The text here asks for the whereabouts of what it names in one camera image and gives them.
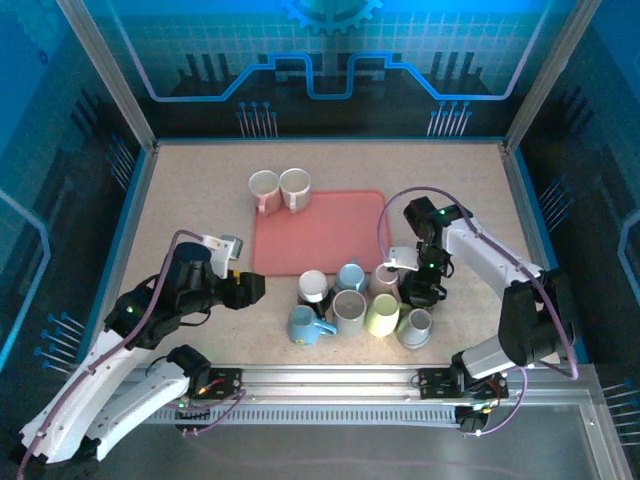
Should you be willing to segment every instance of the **light blue mug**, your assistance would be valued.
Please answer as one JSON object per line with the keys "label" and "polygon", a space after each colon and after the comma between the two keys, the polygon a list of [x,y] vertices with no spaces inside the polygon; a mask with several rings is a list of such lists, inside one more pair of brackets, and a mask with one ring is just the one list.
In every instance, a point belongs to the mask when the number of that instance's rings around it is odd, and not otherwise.
{"label": "light blue mug", "polygon": [[357,263],[347,263],[336,275],[338,290],[355,290],[364,293],[367,290],[367,275]]}
{"label": "light blue mug", "polygon": [[300,346],[313,345],[320,335],[335,335],[338,329],[316,315],[313,308],[298,305],[289,314],[289,339]]}

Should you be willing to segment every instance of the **beige tabletop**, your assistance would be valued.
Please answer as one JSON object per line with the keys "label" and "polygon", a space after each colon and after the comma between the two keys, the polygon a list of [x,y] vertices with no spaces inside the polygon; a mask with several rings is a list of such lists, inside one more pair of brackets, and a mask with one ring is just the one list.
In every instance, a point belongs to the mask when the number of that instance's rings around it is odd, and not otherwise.
{"label": "beige tabletop", "polygon": [[[462,201],[505,245],[528,258],[509,185],[495,145],[434,145],[424,142],[238,142],[165,145],[145,200],[121,293],[158,273],[173,233],[192,230],[244,239],[234,269],[251,270],[254,208],[247,188],[261,169],[281,173],[301,167],[318,190],[379,190],[389,199],[417,185],[442,188]],[[402,216],[407,195],[390,209],[394,245],[413,246],[416,237]],[[430,195],[434,204],[446,199]],[[500,302],[460,261],[443,279],[449,298],[433,311],[433,335],[417,351],[395,335],[377,339],[363,331],[354,338],[322,337],[311,347],[290,343],[286,320],[297,301],[297,277],[267,278],[256,305],[232,311],[218,306],[201,327],[182,327],[165,338],[150,358],[187,343],[214,363],[224,364],[448,364],[453,354],[494,335]],[[198,321],[202,315],[185,320]]]}

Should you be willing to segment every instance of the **cup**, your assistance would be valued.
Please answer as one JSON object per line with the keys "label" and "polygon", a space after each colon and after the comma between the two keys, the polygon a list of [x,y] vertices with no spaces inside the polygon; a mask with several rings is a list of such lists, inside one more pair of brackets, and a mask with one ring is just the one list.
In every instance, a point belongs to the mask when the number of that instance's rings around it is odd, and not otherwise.
{"label": "cup", "polygon": [[429,312],[416,308],[400,320],[396,336],[403,347],[416,350],[424,347],[431,338],[431,325]]}
{"label": "cup", "polygon": [[390,272],[384,265],[378,265],[369,279],[371,298],[383,293],[394,295],[398,288],[398,272]]}
{"label": "cup", "polygon": [[333,318],[340,335],[352,337],[360,333],[366,313],[367,301],[360,292],[343,290],[333,299]]}
{"label": "cup", "polygon": [[311,201],[311,177],[301,168],[290,168],[280,175],[280,190],[291,213],[304,210]]}
{"label": "cup", "polygon": [[338,290],[356,290],[364,293],[367,289],[367,276],[362,267],[356,263],[347,263],[336,275]]}
{"label": "cup", "polygon": [[336,327],[320,319],[311,307],[298,305],[289,314],[289,339],[300,346],[313,345],[320,335],[335,335]]}
{"label": "cup", "polygon": [[400,306],[393,295],[383,293],[373,299],[367,310],[365,327],[374,337],[386,337],[396,328]]}
{"label": "cup", "polygon": [[298,280],[298,300],[301,305],[313,308],[320,318],[327,318],[331,308],[333,290],[324,273],[319,270],[309,270],[300,275]]}
{"label": "cup", "polygon": [[277,212],[282,205],[280,179],[271,170],[260,170],[249,178],[249,190],[261,215]]}

